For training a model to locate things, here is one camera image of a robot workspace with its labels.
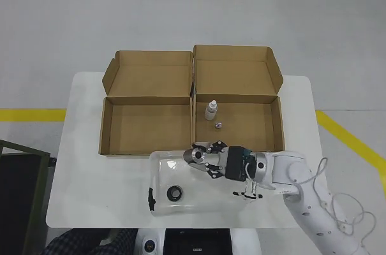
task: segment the transparent plastic box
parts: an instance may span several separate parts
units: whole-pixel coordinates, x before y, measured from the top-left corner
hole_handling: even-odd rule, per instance
[[[248,202],[233,195],[234,191],[244,190],[245,182],[225,177],[212,179],[207,172],[190,167],[182,157],[183,152],[153,152],[150,155],[152,198],[156,201],[151,210],[153,215],[240,211],[245,207]],[[206,160],[216,164],[218,157],[209,154]],[[169,188],[170,191],[177,190],[173,196],[177,201],[169,199]]]

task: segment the cable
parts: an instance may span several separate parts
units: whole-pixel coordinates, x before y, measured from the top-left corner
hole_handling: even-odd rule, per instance
[[[292,180],[292,179],[289,177],[289,168],[291,167],[291,165],[295,164],[296,162],[293,162],[292,164],[290,164],[290,165],[288,166],[288,168],[286,169],[286,174],[287,174],[287,176],[288,176],[288,179],[291,180],[292,184],[295,185],[295,186],[297,186],[298,188],[299,188],[299,186],[300,186],[301,184],[306,184],[306,183],[308,183],[308,182],[313,181],[313,183],[312,183],[312,188],[313,188],[313,190],[314,190],[316,196],[317,196],[318,199],[319,199],[319,204],[320,204],[320,206],[321,206],[323,209],[325,209],[325,211],[332,217],[332,219],[335,220],[336,225],[338,226],[338,229],[339,229],[342,233],[344,233],[345,235],[352,236],[352,235],[354,234],[354,226],[357,225],[357,224],[359,224],[359,223],[361,223],[361,222],[363,221],[363,219],[364,219],[364,214],[370,214],[370,215],[373,217],[373,220],[374,220],[373,227],[372,227],[372,228],[371,228],[371,229],[363,236],[363,238],[361,238],[361,240],[360,240],[360,246],[361,246],[361,247],[365,247],[365,245],[364,245],[364,240],[365,240],[370,234],[372,234],[372,232],[373,232],[374,229],[376,228],[376,225],[377,225],[377,218],[376,218],[376,216],[375,216],[372,212],[369,212],[369,211],[364,210],[364,207],[363,207],[362,203],[361,203],[357,198],[355,198],[354,196],[352,196],[352,195],[350,195],[350,194],[347,194],[347,193],[336,193],[336,194],[334,194],[334,195],[332,196],[332,201],[330,202],[330,205],[331,205],[331,207],[332,207],[332,209],[333,209],[333,214],[331,214],[331,213],[329,212],[329,210],[327,210],[327,207],[324,207],[324,206],[323,206],[323,205],[326,205],[327,203],[326,203],[325,201],[323,201],[323,200],[321,199],[321,197],[319,196],[319,194],[318,194],[318,192],[317,192],[317,190],[316,190],[316,187],[315,187],[315,183],[316,183],[316,178],[317,178],[319,175],[321,175],[321,174],[326,170],[327,162],[328,162],[328,158],[327,158],[327,157],[323,157],[323,158],[320,160],[320,162],[319,162],[319,165],[318,165],[318,169],[317,169],[316,175],[314,175],[313,177],[311,177],[311,178],[309,178],[309,179],[307,179],[307,180],[305,180],[305,181],[303,181],[303,182],[296,182],[295,180]],[[359,204],[359,206],[360,206],[360,208],[361,208],[361,213],[359,213],[357,216],[353,217],[352,223],[349,223],[349,222],[346,222],[346,221],[342,221],[342,220],[340,220],[340,219],[337,217],[337,215],[336,215],[336,209],[334,208],[334,198],[335,198],[336,196],[338,196],[338,195],[348,196],[348,197],[352,198],[353,200],[355,200],[355,201]],[[340,223],[341,223],[341,224],[346,224],[346,225],[351,226],[351,227],[352,227],[352,232],[351,232],[351,233],[346,233],[344,230],[340,229],[340,227],[341,227],[341,224],[340,224]],[[359,247],[358,247],[351,255],[355,254],[358,250],[359,250]]]

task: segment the cardboard box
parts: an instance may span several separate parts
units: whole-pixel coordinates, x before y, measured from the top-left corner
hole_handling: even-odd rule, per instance
[[[254,151],[285,149],[277,96],[283,77],[269,47],[196,45],[193,104],[195,142],[224,141]],[[205,107],[218,103],[214,120]],[[222,128],[216,129],[216,121]]]
[[[102,80],[99,154],[190,148],[192,72],[191,52],[116,52]]]

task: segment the person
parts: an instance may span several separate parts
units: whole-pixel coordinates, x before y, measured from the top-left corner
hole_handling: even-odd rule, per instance
[[[73,228],[56,237],[41,252],[41,255],[133,255],[137,229],[121,229],[115,239],[100,245],[110,229]]]

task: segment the robotic arm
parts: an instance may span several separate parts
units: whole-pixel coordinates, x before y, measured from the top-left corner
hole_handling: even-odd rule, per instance
[[[205,158],[218,155],[218,164]],[[246,182],[242,192],[234,195],[245,200],[262,198],[257,187],[283,194],[285,205],[293,218],[323,255],[368,255],[361,242],[353,237],[355,222],[348,222],[331,192],[316,182],[306,159],[296,152],[252,152],[244,147],[228,147],[222,141],[193,144],[184,152],[184,160],[192,167],[206,171],[211,178]]]

